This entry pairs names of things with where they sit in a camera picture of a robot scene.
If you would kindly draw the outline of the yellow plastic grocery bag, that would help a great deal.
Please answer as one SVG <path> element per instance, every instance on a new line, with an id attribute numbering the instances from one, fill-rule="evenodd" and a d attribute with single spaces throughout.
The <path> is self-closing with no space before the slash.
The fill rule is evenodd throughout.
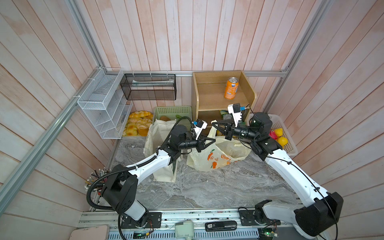
<path id="1" fill-rule="evenodd" d="M 200 153 L 193 149 L 188 154 L 187 165 L 197 171 L 209 172 L 231 163 L 244 160 L 251 150 L 238 140 L 226 140 L 216 136 L 217 130 L 211 128 L 209 138 L 216 139 L 215 143 L 202 150 Z"/>

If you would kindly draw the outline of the red dragon fruit toy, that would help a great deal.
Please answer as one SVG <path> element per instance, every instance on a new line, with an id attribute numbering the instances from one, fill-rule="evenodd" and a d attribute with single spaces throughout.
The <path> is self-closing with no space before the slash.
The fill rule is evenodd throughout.
<path id="1" fill-rule="evenodd" d="M 270 130 L 270 133 L 269 133 L 269 136 L 274 139 L 274 140 L 277 140 L 279 137 L 276 135 L 275 131 L 274 130 Z"/>

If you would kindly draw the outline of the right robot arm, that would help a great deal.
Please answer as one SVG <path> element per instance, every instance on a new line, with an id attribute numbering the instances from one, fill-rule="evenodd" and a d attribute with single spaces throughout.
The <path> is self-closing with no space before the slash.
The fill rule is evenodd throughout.
<path id="1" fill-rule="evenodd" d="M 295 191 L 301 205 L 281 205 L 264 200 L 255 206 L 255 221 L 270 226 L 274 221 L 293 225 L 306 239 L 319 237 L 331 226 L 337 226 L 343 198 L 330 193 L 312 180 L 288 155 L 283 146 L 270 136 L 272 121 L 266 113 L 255 113 L 248 125 L 231 121 L 212 122 L 227 140 L 245 141 L 259 158 L 272 167 Z"/>

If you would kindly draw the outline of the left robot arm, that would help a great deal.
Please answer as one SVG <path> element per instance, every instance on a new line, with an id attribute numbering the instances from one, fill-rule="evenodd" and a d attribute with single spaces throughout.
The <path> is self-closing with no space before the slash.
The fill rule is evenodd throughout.
<path id="1" fill-rule="evenodd" d="M 91 183 L 86 194 L 88 204 L 95 209 L 115 211 L 119 222 L 129 217 L 138 227 L 146 226 L 149 211 L 136 199 L 138 185 L 156 171 L 175 163 L 187 150 L 201 152 L 215 142 L 201 136 L 208 125 L 205 121 L 187 120 L 191 129 L 176 122 L 154 154 L 130 166 L 117 165 Z"/>

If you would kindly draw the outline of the cream canvas tote bag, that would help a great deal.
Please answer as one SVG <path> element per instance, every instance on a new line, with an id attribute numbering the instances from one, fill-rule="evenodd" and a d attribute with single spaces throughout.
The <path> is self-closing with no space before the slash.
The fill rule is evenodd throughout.
<path id="1" fill-rule="evenodd" d="M 168 161 L 166 163 L 165 158 L 167 156 L 167 152 L 162 150 L 164 147 L 166 147 L 164 142 L 167 140 L 167 136 L 174 127 L 175 123 L 176 120 L 156 120 L 149 127 L 144 147 L 144 155 L 145 157 L 152 158 L 153 155 L 158 154 L 156 167 L 162 166 L 162 168 L 159 168 L 153 173 L 154 181 L 168 183 L 176 182 L 179 160 L 177 160 L 175 163 L 172 163 L 172 161 Z"/>

